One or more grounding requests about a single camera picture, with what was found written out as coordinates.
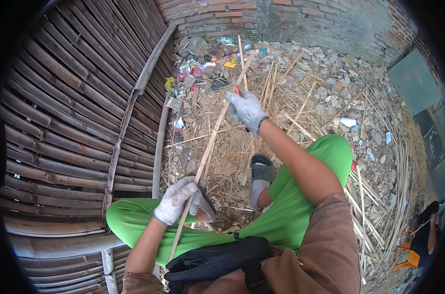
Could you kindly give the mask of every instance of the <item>brown shirt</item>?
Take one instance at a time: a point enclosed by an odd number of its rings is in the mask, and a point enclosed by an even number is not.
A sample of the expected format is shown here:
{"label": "brown shirt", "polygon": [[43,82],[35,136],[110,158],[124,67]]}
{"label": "brown shirt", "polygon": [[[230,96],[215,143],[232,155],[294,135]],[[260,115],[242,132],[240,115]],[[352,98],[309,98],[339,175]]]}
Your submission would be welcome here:
{"label": "brown shirt", "polygon": [[[282,293],[360,292],[358,247],[350,207],[344,195],[331,195],[311,213],[296,257],[291,249],[262,261],[269,287]],[[247,294],[245,275],[238,269],[215,281],[187,287],[189,294]],[[123,294],[164,294],[152,274],[125,273]]]}

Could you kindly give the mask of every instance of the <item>orange chair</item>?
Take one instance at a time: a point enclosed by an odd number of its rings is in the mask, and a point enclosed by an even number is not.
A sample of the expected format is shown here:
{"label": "orange chair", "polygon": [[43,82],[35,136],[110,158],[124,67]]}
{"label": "orange chair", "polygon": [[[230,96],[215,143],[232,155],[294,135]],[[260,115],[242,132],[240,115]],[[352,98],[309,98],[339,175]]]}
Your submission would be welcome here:
{"label": "orange chair", "polygon": [[397,264],[394,269],[404,269],[404,268],[413,268],[416,269],[419,267],[420,256],[415,253],[415,251],[410,249],[411,243],[400,244],[397,248],[407,250],[409,252],[409,259],[406,262],[402,262],[401,264]]}

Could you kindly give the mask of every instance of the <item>green pants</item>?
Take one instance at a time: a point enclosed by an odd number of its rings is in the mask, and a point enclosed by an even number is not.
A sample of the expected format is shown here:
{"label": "green pants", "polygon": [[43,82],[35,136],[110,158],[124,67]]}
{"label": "green pants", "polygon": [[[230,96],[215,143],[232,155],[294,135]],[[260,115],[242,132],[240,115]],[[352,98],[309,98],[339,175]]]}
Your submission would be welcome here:
{"label": "green pants", "polygon": [[[340,135],[326,135],[319,138],[307,149],[309,153],[324,162],[345,185],[351,167],[352,153],[348,142]],[[239,230],[240,237],[261,236],[270,244],[297,251],[308,227],[309,214],[314,205],[302,194],[289,170],[280,166],[275,180],[269,187],[270,198],[274,201],[270,209],[245,228]],[[123,242],[133,247],[152,217],[152,211],[160,199],[121,199],[110,205],[107,221],[111,230]],[[188,214],[185,222],[192,223],[195,216]],[[169,226],[157,251],[156,262],[167,264],[173,239],[180,220]],[[183,227],[175,257],[186,251],[202,246],[231,242],[232,234],[202,232]]]}

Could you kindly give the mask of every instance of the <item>person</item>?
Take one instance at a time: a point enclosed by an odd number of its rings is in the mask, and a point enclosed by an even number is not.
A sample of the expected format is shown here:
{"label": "person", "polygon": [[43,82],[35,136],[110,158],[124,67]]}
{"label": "person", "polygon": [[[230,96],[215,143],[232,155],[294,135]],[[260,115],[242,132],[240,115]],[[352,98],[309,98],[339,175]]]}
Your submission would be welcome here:
{"label": "person", "polygon": [[[302,149],[271,122],[254,94],[227,93],[226,99],[234,119],[259,135],[283,162],[274,179],[257,175],[270,169],[269,162],[261,159],[252,165],[252,206],[271,206],[238,231],[240,238],[264,237],[280,249],[261,262],[269,288],[274,293],[359,293],[359,253],[343,194],[353,158],[348,142],[339,135],[326,135]],[[186,177],[170,186],[162,199],[121,199],[108,208],[109,227],[132,247],[125,263],[123,294],[164,293],[152,274],[154,265],[167,263],[184,203],[199,194],[193,180]],[[211,220],[200,206],[192,207],[193,215],[185,222]],[[232,234],[183,227],[175,257],[231,241]],[[244,273],[238,269],[213,281],[187,285],[185,293],[248,291]]]}
{"label": "person", "polygon": [[410,244],[410,249],[420,256],[419,268],[425,267],[430,262],[431,254],[440,238],[443,215],[440,218],[439,226],[437,226],[436,214],[439,209],[440,203],[434,201],[412,222],[415,236]]}

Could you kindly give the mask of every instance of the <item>black bag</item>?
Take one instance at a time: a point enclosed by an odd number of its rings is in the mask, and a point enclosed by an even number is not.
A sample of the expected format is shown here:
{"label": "black bag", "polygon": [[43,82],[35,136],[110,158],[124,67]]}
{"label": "black bag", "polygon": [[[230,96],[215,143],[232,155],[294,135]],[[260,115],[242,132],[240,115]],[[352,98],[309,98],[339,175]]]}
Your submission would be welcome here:
{"label": "black bag", "polygon": [[261,261],[273,256],[266,238],[239,238],[236,241],[190,250],[172,259],[164,278],[169,281],[170,294],[180,294],[186,284],[213,281],[237,269],[245,273],[245,285],[250,294],[272,294]]}

